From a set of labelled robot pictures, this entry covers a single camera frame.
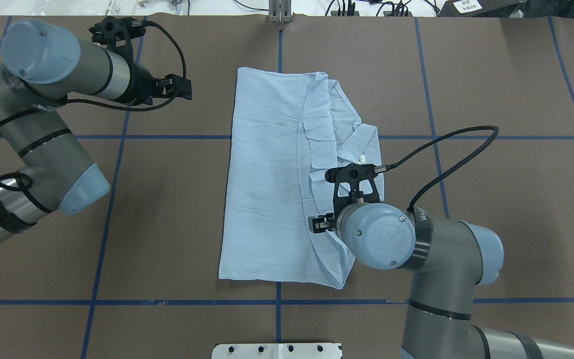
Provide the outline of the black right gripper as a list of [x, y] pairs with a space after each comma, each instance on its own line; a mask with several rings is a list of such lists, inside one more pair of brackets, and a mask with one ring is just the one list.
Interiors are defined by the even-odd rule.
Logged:
[[308, 228], [312, 234], [336, 232], [336, 216], [334, 213], [318, 214], [308, 217]]

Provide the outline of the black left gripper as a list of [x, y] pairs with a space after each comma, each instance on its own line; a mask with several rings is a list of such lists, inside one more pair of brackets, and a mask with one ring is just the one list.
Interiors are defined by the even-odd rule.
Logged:
[[153, 99], [193, 99], [191, 80], [183, 76], [168, 74], [163, 78], [155, 78], [145, 67], [136, 63], [131, 65], [130, 71], [129, 105], [152, 105]]

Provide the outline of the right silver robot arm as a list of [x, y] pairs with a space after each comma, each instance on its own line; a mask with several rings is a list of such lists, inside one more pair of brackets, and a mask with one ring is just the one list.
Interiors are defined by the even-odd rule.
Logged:
[[574, 359], [573, 346], [472, 324], [474, 289], [503, 268], [503, 243], [492, 230], [385, 203], [353, 203], [308, 222], [366, 266], [413, 273], [402, 359]]

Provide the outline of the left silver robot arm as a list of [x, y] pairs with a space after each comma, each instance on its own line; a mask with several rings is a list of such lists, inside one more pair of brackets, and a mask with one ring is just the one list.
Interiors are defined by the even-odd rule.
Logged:
[[[156, 78], [138, 64], [133, 39], [159, 29], [181, 74]], [[110, 183], [59, 116], [66, 105], [148, 112], [191, 100], [185, 56], [159, 23], [108, 16], [90, 40], [36, 18], [12, 23], [1, 40], [0, 244], [54, 211], [72, 215], [105, 197]]]

